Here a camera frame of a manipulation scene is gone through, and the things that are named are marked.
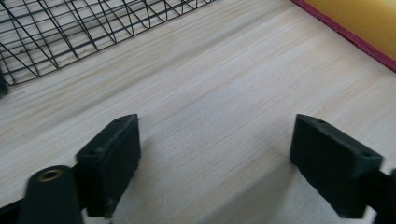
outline red trim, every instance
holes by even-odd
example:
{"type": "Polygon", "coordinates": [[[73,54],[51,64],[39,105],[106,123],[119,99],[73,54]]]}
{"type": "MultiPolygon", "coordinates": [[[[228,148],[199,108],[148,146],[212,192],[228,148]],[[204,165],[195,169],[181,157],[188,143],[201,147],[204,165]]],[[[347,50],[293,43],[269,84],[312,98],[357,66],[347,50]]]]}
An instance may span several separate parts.
{"type": "Polygon", "coordinates": [[[291,1],[297,4],[298,6],[300,6],[302,9],[304,9],[306,12],[308,12],[318,20],[328,25],[335,32],[337,32],[338,34],[349,40],[356,47],[363,50],[368,55],[370,55],[371,57],[375,58],[377,61],[384,64],[390,70],[396,72],[396,61],[391,59],[388,55],[379,51],[378,49],[376,49],[374,46],[364,41],[359,36],[354,35],[352,32],[348,31],[345,27],[332,20],[332,18],[324,15],[319,10],[306,3],[304,0],[291,0],[291,1]]]}

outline tabletop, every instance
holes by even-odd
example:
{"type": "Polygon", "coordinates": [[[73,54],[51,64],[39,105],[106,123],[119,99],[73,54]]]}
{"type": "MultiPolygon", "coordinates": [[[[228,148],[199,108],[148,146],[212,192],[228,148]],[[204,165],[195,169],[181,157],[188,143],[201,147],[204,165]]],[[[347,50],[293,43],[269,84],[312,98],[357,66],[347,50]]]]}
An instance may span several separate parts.
{"type": "MultiPolygon", "coordinates": [[[[0,100],[0,206],[111,120],[138,114],[142,157],[114,223],[344,220],[289,162],[296,114],[396,166],[396,74],[289,0],[223,0],[0,100]]],[[[85,217],[86,223],[108,223],[85,217]]]]}

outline wire basket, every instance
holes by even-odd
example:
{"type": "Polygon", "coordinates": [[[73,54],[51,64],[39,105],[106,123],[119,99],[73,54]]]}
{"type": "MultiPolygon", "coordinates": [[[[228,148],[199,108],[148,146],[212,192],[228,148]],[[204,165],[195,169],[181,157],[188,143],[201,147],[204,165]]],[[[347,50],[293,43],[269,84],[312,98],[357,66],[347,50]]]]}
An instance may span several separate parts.
{"type": "Polygon", "coordinates": [[[0,73],[42,77],[215,1],[0,0],[0,73]]]}

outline yellow object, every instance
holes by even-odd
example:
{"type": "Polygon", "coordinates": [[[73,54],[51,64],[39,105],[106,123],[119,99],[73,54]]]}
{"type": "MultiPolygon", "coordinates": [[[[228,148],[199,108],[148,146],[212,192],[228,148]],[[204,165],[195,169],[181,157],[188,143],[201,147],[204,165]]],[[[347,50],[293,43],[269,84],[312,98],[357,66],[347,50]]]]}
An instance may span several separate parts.
{"type": "Polygon", "coordinates": [[[305,0],[396,60],[396,0],[305,0]]]}

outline wire rack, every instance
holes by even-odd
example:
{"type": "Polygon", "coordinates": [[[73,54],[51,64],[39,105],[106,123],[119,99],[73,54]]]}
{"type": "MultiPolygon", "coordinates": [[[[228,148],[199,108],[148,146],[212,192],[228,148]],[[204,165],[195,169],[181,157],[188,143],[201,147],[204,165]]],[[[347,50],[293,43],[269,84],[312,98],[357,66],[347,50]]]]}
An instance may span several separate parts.
{"type": "Polygon", "coordinates": [[[42,77],[216,0],[0,0],[0,75],[42,77]]]}

